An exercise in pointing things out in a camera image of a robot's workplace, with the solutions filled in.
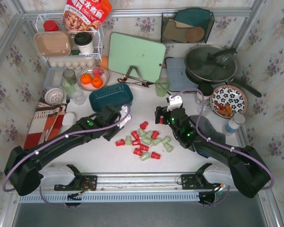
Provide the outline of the teal storage basket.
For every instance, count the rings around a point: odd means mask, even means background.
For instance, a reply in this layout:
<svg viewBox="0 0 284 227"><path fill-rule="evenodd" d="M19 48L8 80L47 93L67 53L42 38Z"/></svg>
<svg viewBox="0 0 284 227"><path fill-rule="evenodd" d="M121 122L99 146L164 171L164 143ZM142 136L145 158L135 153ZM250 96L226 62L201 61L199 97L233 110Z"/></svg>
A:
<svg viewBox="0 0 284 227"><path fill-rule="evenodd" d="M127 84L114 84L93 91L89 95L89 102L94 112L99 113L107 106L120 109L123 105L132 105L133 94Z"/></svg>

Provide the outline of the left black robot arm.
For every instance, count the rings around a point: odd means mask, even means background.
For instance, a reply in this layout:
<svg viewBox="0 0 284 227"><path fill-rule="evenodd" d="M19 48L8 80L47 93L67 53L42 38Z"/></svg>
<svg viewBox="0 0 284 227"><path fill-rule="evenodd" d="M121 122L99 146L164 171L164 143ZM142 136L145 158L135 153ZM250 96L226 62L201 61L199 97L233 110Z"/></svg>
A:
<svg viewBox="0 0 284 227"><path fill-rule="evenodd" d="M80 118L65 132L39 145L13 148L4 169L3 191L16 191L19 196L32 193L40 186L44 178L40 171L48 163L72 148L100 137L110 141L126 124L130 110L129 105L120 109L109 106L99 113Z"/></svg>

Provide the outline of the clear plastic cup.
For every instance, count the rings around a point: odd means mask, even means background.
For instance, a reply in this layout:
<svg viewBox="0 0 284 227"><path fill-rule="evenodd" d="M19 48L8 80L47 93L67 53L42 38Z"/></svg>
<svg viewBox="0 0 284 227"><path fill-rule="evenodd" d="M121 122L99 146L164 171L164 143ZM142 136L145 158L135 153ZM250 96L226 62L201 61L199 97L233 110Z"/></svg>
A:
<svg viewBox="0 0 284 227"><path fill-rule="evenodd" d="M70 92L70 97L76 105L82 105L85 103L86 98L81 88L74 88Z"/></svg>

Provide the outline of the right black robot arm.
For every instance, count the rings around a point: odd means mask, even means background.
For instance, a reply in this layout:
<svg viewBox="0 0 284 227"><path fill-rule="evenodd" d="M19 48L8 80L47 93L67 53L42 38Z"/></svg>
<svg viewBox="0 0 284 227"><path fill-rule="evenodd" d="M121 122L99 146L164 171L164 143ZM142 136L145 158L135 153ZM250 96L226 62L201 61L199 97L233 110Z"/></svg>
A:
<svg viewBox="0 0 284 227"><path fill-rule="evenodd" d="M206 117L188 116L184 108L176 108L165 112L162 118L183 148L226 165L234 186L244 196L253 198L260 190L273 185L273 175L255 148L226 144L225 135L218 132Z"/></svg>

